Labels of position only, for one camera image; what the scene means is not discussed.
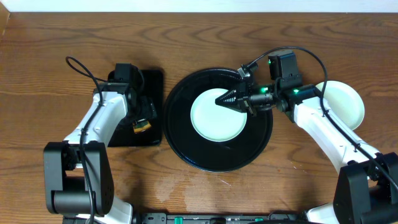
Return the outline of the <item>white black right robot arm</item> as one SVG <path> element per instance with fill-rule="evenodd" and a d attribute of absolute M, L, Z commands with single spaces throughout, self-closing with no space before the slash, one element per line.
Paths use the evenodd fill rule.
<path fill-rule="evenodd" d="M 397 154 L 381 154 L 329 108 L 321 91 L 304 85 L 295 68 L 271 69 L 271 85 L 255 86 L 252 70 L 238 70 L 241 83 L 215 100 L 219 106 L 256 115 L 276 106 L 320 146 L 338 172 L 331 203 L 305 212 L 310 223 L 397 221 Z"/>

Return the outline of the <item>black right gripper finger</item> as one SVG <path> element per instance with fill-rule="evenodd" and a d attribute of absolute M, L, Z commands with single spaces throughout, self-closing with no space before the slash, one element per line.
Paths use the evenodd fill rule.
<path fill-rule="evenodd" d="M 217 97 L 215 103 L 217 105 L 236 105 L 238 104 L 238 91 L 236 89 L 229 90 L 221 96 Z"/>
<path fill-rule="evenodd" d="M 239 113 L 247 113 L 248 112 L 248 106 L 245 105 L 240 105 L 240 104 L 223 104 L 223 107 L 237 111 Z"/>

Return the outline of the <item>mint plate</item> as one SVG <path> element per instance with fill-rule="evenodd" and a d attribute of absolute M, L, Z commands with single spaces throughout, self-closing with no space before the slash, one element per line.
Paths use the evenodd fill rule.
<path fill-rule="evenodd" d="M 362 98 L 349 85 L 330 80 L 326 83 L 324 99 L 328 106 L 351 130 L 363 122 L 365 107 Z"/>
<path fill-rule="evenodd" d="M 227 89 L 213 88 L 200 94 L 192 104 L 190 119 L 195 131 L 203 138 L 224 142 L 237 137 L 244 129 L 247 114 L 218 106 L 217 97 Z"/>

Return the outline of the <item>yellow green sponge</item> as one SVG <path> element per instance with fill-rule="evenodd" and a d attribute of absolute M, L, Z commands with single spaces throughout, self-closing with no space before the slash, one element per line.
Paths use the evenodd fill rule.
<path fill-rule="evenodd" d="M 133 124 L 134 133 L 142 133 L 144 131 L 147 131 L 151 127 L 152 127 L 152 125 L 146 119 L 137 121 L 136 123 Z"/>

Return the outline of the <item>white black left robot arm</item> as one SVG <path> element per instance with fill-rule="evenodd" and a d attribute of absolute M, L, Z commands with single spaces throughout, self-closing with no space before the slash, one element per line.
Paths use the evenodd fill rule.
<path fill-rule="evenodd" d="M 44 147 L 47 210 L 63 223 L 140 223 L 134 206 L 115 194 L 108 147 L 156 146 L 162 140 L 164 76 L 160 70 L 120 72 L 93 93 L 80 124 Z"/>

